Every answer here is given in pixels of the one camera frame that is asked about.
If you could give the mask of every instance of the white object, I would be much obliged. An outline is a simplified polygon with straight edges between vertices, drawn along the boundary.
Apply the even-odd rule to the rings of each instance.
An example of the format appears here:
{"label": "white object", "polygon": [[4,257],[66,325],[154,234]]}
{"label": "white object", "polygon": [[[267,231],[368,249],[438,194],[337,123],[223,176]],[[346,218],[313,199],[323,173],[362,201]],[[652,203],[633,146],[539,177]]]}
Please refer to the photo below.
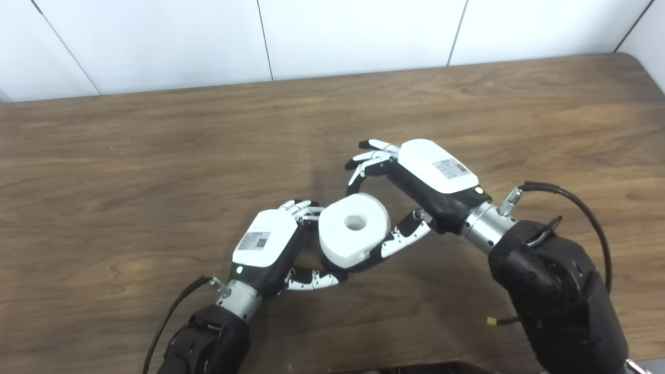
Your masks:
{"label": "white object", "polygon": [[259,0],[273,76],[443,67],[465,0]]}
{"label": "white object", "polygon": [[368,194],[347,196],[330,205],[319,217],[323,254],[341,268],[365,260],[389,231],[390,216],[386,207]]}
{"label": "white object", "polygon": [[99,93],[30,1],[0,0],[0,101]]}
{"label": "white object", "polygon": [[613,52],[649,1],[469,0],[450,64]]}
{"label": "white object", "polygon": [[272,265],[298,228],[292,213],[281,209],[256,215],[233,251],[233,262],[265,268]]}
{"label": "white object", "polygon": [[635,56],[665,93],[665,1],[656,0],[619,48]]}
{"label": "white object", "polygon": [[414,139],[400,147],[397,162],[442,194],[478,185],[478,177],[435,142]]}
{"label": "white object", "polygon": [[102,94],[271,80],[255,0],[37,3]]}

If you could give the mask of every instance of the hole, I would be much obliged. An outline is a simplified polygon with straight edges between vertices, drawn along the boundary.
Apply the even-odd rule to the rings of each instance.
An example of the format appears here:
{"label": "hole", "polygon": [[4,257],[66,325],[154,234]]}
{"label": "hole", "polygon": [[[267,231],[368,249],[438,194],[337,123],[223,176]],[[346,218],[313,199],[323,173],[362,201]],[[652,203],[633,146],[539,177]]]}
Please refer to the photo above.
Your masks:
{"label": "hole", "polygon": [[344,219],[344,225],[353,231],[362,230],[367,226],[365,219],[360,216],[349,216]]}

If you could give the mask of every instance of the black cable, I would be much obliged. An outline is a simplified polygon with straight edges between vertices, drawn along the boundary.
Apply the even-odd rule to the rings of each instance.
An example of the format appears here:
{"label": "black cable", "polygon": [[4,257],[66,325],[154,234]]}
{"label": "black cable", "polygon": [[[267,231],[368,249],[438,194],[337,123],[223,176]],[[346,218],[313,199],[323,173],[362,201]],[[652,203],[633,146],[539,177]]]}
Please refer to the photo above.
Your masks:
{"label": "black cable", "polygon": [[612,254],[610,253],[610,246],[607,243],[605,232],[602,230],[602,227],[596,219],[596,216],[594,216],[593,212],[591,212],[591,209],[589,209],[589,207],[582,200],[580,200],[580,198],[555,184],[526,181],[518,188],[523,191],[543,191],[561,195],[572,201],[575,205],[577,205],[578,208],[582,210],[582,212],[584,212],[584,214],[589,219],[591,226],[593,226],[593,229],[596,230],[596,234],[598,234],[598,239],[600,240],[602,256],[605,262],[605,288],[607,289],[607,293],[610,293],[612,291]]}
{"label": "black cable", "polygon": [[173,314],[173,312],[178,307],[178,304],[180,304],[180,302],[183,301],[185,297],[189,296],[197,288],[201,287],[202,285],[208,283],[211,280],[212,277],[201,276],[199,279],[193,281],[192,284],[188,285],[187,288],[182,290],[180,296],[178,296],[178,298],[173,302],[173,304],[171,304],[171,307],[168,308],[164,318],[162,319],[162,322],[160,322],[160,325],[157,327],[155,336],[152,338],[152,342],[150,343],[150,347],[148,348],[146,361],[143,363],[143,374],[148,374],[148,369],[150,368],[150,360],[152,358],[152,354],[155,352],[155,348],[157,348],[157,342],[159,342],[160,336],[162,336],[162,332],[164,331],[164,328],[169,318],[171,318],[171,314]]}

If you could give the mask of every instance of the silver connector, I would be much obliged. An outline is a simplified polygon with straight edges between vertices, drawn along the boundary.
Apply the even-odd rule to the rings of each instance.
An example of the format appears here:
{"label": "silver connector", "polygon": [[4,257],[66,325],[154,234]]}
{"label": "silver connector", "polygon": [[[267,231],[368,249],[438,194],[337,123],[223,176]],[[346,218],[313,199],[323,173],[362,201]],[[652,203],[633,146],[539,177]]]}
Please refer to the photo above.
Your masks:
{"label": "silver connector", "polygon": [[626,360],[626,368],[633,374],[651,374],[649,370],[641,368],[631,359]]}
{"label": "silver connector", "polygon": [[484,202],[471,211],[460,234],[485,254],[489,254],[517,220],[499,214],[499,207]]}
{"label": "silver connector", "polygon": [[510,191],[508,196],[505,198],[505,200],[499,207],[499,214],[504,217],[510,216],[510,213],[515,208],[515,205],[517,205],[519,199],[522,198],[523,193],[524,191],[522,191],[522,189],[520,189],[519,187],[513,188],[513,190]]}
{"label": "silver connector", "polygon": [[241,281],[232,280],[219,290],[217,305],[249,323],[262,301],[263,297],[254,287]]}

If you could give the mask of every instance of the barcode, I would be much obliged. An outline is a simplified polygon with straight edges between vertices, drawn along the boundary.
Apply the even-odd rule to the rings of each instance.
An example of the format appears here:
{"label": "barcode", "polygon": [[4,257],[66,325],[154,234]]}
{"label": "barcode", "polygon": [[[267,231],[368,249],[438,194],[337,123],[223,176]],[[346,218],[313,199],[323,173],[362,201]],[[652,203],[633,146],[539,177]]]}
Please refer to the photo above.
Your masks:
{"label": "barcode", "polygon": [[270,238],[269,232],[248,232],[238,244],[239,251],[261,251]]}
{"label": "barcode", "polygon": [[432,165],[434,165],[434,167],[437,168],[447,179],[454,179],[458,176],[471,174],[464,165],[460,164],[460,162],[454,158],[437,161]]}

